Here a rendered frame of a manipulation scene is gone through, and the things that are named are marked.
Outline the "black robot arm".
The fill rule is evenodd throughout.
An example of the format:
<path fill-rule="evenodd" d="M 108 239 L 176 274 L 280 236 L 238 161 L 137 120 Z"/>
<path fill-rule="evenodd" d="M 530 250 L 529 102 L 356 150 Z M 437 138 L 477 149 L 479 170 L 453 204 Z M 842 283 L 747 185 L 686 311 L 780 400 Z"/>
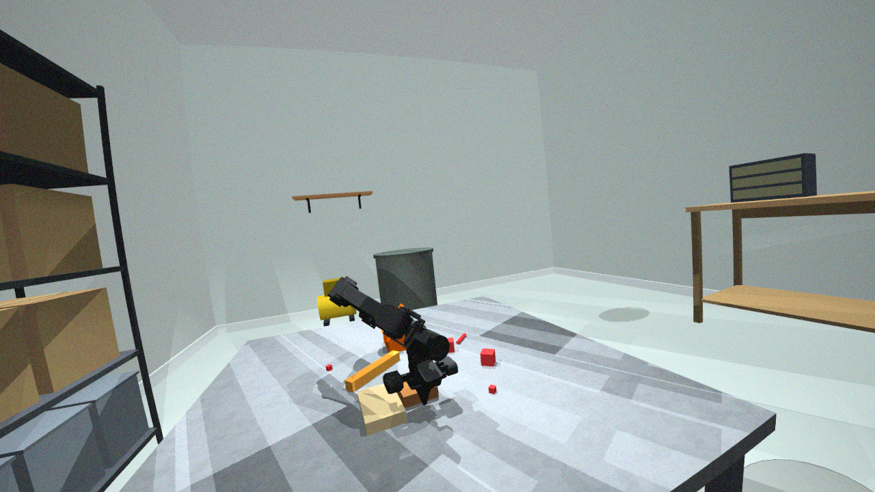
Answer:
<path fill-rule="evenodd" d="M 412 378 L 418 378 L 424 390 L 440 386 L 449 371 L 446 361 L 441 361 L 446 358 L 450 350 L 450 343 L 446 336 L 427 329 L 424 326 L 425 320 L 420 318 L 417 312 L 409 310 L 406 306 L 382 305 L 359 292 L 357 284 L 352 278 L 341 277 L 327 294 L 329 300 L 338 306 L 353 306 L 359 311 L 362 322 L 374 329 L 381 328 L 383 334 L 396 340 L 407 350 L 424 354 L 425 360 L 413 361 Z M 405 339 L 402 344 L 399 339 L 402 339 L 404 333 Z"/>

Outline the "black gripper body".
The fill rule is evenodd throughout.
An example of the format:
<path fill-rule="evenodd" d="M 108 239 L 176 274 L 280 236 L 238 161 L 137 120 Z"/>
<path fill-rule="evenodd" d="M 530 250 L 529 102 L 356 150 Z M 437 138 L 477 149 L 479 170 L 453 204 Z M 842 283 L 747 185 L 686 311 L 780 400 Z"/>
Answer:
<path fill-rule="evenodd" d="M 385 373 L 384 376 L 382 377 L 383 384 L 385 385 L 388 394 L 402 392 L 402 389 L 404 388 L 403 382 L 408 382 L 410 384 L 410 386 L 412 386 L 412 387 L 420 384 L 418 382 L 418 378 L 416 378 L 416 379 L 412 378 L 412 364 L 413 364 L 413 361 L 416 359 L 419 359 L 419 361 L 425 360 L 426 356 L 424 354 L 421 354 L 419 351 L 418 352 L 411 352 L 411 351 L 406 349 L 406 352 L 407 352 L 407 362 L 409 362 L 409 364 L 407 365 L 407 367 L 409 367 L 409 372 L 400 375 L 398 370 L 396 370 L 396 371 Z M 446 358 L 444 358 L 444 360 L 441 360 L 441 361 L 446 361 L 446 363 L 447 363 L 449 371 L 448 371 L 448 374 L 446 376 L 452 376 L 453 374 L 457 374 L 457 372 L 459 372 L 459 370 L 457 369 L 457 362 L 455 362 L 453 359 L 451 359 L 451 357 L 449 355 L 447 355 Z M 438 362 L 441 362 L 441 361 L 438 361 Z"/>

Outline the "orange flat bar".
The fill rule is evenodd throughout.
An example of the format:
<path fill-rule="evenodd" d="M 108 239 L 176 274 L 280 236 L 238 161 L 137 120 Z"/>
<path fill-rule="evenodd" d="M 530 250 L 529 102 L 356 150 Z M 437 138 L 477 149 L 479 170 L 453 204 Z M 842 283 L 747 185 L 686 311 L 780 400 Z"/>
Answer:
<path fill-rule="evenodd" d="M 362 388 L 363 384 L 370 382 L 376 376 L 380 376 L 381 372 L 387 370 L 393 364 L 395 365 L 400 360 L 400 352 L 392 350 L 390 354 L 382 356 L 380 360 L 374 361 L 368 367 L 356 372 L 354 376 L 347 378 L 345 380 L 346 390 L 354 392 L 354 390 Z"/>

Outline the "pale yellow flat board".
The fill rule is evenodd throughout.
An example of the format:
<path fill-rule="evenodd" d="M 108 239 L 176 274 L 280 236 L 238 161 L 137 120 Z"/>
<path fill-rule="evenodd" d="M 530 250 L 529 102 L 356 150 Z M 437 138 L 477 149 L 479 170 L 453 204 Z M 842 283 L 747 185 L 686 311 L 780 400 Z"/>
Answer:
<path fill-rule="evenodd" d="M 384 384 L 359 390 L 358 402 L 368 436 L 407 422 L 398 394 L 388 394 Z"/>

